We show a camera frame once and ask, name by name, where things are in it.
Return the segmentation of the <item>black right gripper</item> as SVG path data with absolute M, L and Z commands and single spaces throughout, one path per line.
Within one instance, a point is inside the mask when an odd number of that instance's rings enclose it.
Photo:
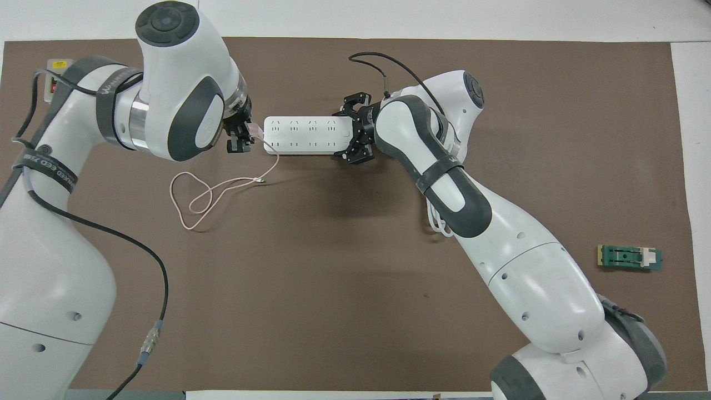
M 380 113 L 381 102 L 371 104 L 371 94 L 360 92 L 350 94 L 343 100 L 343 105 L 333 117 L 353 119 L 353 139 L 341 151 L 333 156 L 346 160 L 349 164 L 361 164 L 375 158 L 372 146 L 375 144 L 375 121 Z

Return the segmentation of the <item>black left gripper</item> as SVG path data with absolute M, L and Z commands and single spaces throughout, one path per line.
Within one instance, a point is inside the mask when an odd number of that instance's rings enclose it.
M 227 134 L 237 134 L 238 136 L 229 136 L 226 150 L 229 154 L 247 153 L 252 149 L 252 145 L 256 143 L 256 124 L 251 123 L 252 102 L 250 98 L 238 102 L 234 107 L 231 107 L 228 112 L 229 116 L 223 118 L 224 130 Z

